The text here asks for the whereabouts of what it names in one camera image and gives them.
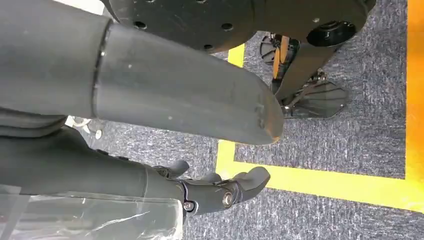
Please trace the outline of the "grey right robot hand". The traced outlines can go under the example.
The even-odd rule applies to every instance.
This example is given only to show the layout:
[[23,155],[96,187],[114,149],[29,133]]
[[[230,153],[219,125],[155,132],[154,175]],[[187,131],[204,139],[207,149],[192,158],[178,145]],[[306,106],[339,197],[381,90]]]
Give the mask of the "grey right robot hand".
[[231,63],[54,0],[0,3],[0,182],[22,195],[175,199],[202,215],[255,198],[255,167],[228,180],[180,179],[185,162],[151,167],[93,150],[68,116],[241,144],[279,140],[269,87]]

